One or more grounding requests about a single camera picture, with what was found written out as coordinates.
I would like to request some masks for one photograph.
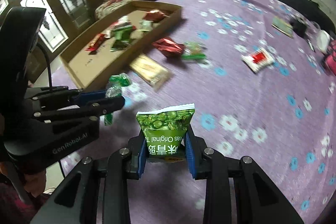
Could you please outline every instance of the green peas snack packet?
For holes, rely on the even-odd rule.
[[[170,106],[150,112],[138,112],[136,119],[145,135],[151,155],[172,155],[187,132],[195,105]]]

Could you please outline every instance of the red foil package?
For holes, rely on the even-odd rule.
[[[275,61],[273,56],[269,54],[264,48],[260,48],[246,56],[242,55],[241,60],[243,60],[254,73],[257,73],[264,67],[271,65]]]
[[[105,38],[104,38],[104,34],[103,33],[99,33],[97,34],[90,42],[89,47],[86,49],[86,51],[89,52],[94,52],[96,51],[99,46],[104,42]]]
[[[143,17],[143,20],[153,21],[154,23],[158,23],[163,20],[167,15],[161,12],[160,10],[151,10],[147,12],[147,14]]]
[[[170,37],[165,37],[154,42],[153,46],[166,57],[181,56],[185,48],[185,45],[177,44]]]

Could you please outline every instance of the purple tablecloth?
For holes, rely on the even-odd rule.
[[[123,90],[124,109],[112,126],[101,122],[97,141],[62,161],[65,173],[82,157],[106,157],[138,135],[137,111],[195,103],[195,135],[225,156],[250,155],[305,223],[313,223],[336,187],[336,85],[320,67],[320,53],[271,26],[275,15],[297,12],[277,0],[160,1],[183,6],[186,20],[170,36],[177,43],[204,43],[207,60],[171,61],[152,50],[148,55],[174,77],[155,93],[130,73],[134,83]],[[315,32],[310,25],[312,41]],[[240,56],[258,47],[276,62],[255,75]],[[63,67],[53,81],[74,87]],[[128,193],[133,224],[202,222],[205,181],[194,181],[185,162],[146,164],[141,180],[128,182]]]

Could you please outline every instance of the white object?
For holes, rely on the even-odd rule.
[[[330,41],[330,35],[325,30],[320,30],[317,34],[317,48],[323,52],[324,54],[327,53],[327,47]]]

